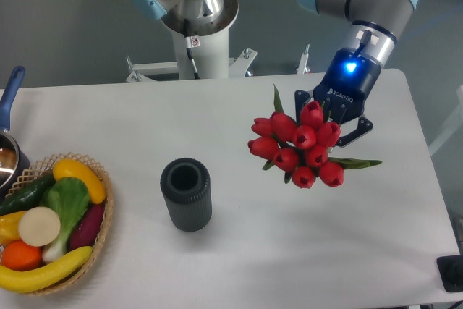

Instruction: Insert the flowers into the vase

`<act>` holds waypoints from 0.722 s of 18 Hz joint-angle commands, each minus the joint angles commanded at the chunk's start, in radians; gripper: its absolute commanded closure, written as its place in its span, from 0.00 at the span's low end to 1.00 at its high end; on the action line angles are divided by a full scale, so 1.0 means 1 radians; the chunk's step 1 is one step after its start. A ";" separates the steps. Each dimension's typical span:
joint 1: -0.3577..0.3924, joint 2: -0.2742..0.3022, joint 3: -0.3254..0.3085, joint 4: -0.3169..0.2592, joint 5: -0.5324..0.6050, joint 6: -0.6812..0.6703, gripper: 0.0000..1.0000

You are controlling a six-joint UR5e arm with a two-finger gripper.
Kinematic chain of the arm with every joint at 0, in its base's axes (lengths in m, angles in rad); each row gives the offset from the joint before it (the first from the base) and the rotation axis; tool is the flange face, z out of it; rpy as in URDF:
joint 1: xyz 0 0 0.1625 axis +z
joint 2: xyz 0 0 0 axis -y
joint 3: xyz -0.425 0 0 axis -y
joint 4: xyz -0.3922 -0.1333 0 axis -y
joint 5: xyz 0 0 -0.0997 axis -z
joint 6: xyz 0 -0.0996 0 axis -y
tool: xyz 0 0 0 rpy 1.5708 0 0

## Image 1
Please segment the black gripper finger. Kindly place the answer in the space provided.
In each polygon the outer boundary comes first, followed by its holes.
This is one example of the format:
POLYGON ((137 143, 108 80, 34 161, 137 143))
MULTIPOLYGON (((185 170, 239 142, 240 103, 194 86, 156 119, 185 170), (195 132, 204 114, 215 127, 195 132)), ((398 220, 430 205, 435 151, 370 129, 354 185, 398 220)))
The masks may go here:
POLYGON ((357 118, 357 127, 347 135, 342 135, 336 142, 337 147, 344 148, 373 130, 373 123, 361 114, 357 118))
POLYGON ((295 116, 296 122, 300 123, 300 112, 303 109, 303 106, 311 102, 313 99, 312 90, 296 90, 294 92, 294 107, 295 107, 295 116))

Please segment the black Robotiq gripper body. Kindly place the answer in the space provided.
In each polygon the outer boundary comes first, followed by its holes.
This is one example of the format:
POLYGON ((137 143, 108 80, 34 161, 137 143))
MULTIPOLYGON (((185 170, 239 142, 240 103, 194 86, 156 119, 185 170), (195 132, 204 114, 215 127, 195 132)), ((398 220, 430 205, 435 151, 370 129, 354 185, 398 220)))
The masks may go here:
POLYGON ((313 90, 313 98, 324 105, 323 110, 336 123, 358 118, 365 109, 381 66, 354 52, 336 52, 320 84, 313 90))

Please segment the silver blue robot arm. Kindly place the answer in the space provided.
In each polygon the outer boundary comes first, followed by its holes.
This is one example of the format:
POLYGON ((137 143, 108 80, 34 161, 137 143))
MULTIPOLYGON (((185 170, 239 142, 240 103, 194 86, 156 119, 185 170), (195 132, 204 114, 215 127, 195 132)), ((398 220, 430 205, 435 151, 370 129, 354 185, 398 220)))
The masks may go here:
POLYGON ((401 37, 419 0, 297 0, 307 11, 344 18, 350 27, 321 82, 294 94, 295 110, 317 101, 325 116, 357 128, 337 141, 344 147, 373 128, 364 115, 365 102, 401 37))

